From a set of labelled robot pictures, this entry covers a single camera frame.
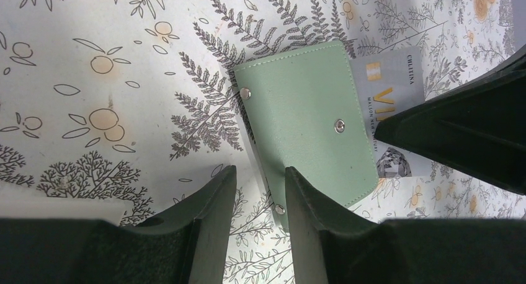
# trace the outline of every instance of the yellow logo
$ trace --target yellow logo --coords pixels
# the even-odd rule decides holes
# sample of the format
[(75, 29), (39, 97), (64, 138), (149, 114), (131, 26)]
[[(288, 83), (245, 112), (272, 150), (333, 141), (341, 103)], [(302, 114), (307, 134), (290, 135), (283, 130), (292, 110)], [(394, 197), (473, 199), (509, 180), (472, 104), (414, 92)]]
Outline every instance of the yellow logo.
[(377, 81), (381, 79), (380, 62), (365, 65), (368, 81)]

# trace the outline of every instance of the table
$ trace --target table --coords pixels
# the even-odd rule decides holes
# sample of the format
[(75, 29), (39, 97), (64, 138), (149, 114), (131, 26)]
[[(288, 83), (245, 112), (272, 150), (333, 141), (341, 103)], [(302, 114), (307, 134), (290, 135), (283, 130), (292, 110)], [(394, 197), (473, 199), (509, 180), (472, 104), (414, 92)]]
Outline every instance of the table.
[[(351, 58), (417, 45), (429, 99), (515, 50), (510, 0), (0, 0), (0, 14), (0, 180), (125, 199), (122, 224), (135, 224), (235, 164), (225, 283), (294, 282), (234, 64), (315, 39), (347, 40)], [(382, 179), (351, 210), (511, 218), (526, 200), (433, 163), (429, 176)]]

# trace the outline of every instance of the mint green leather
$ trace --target mint green leather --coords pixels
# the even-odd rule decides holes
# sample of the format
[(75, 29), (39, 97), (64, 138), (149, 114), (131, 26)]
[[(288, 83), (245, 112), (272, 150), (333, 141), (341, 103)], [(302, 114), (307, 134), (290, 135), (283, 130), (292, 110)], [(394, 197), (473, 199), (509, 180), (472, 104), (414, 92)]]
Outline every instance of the mint green leather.
[[(341, 42), (268, 56), (234, 68), (238, 87), (276, 205), (285, 207), (285, 168), (296, 167), (345, 207), (378, 183), (349, 60)], [(337, 133), (334, 123), (345, 122)], [(288, 229), (286, 215), (279, 216)]]

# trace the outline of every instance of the wallet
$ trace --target wallet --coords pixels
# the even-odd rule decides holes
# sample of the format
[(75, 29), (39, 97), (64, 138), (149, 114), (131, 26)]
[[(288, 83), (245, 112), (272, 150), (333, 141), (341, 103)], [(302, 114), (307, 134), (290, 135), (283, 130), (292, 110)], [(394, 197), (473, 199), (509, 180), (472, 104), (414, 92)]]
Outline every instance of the wallet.
[(287, 231), (285, 168), (349, 207), (378, 184), (343, 43), (326, 42), (234, 67), (274, 210)]

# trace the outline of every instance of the wallet flap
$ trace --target wallet flap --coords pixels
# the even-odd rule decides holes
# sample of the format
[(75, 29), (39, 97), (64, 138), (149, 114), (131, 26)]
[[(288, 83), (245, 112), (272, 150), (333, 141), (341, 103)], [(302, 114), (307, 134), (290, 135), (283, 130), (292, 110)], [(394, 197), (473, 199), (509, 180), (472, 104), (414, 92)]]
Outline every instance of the wallet flap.
[[(344, 46), (327, 42), (234, 68), (275, 205), (285, 203), (285, 168), (294, 166), (334, 201), (351, 206), (378, 183)], [(336, 131), (336, 122), (345, 123)], [(288, 229), (287, 215), (279, 216)]]

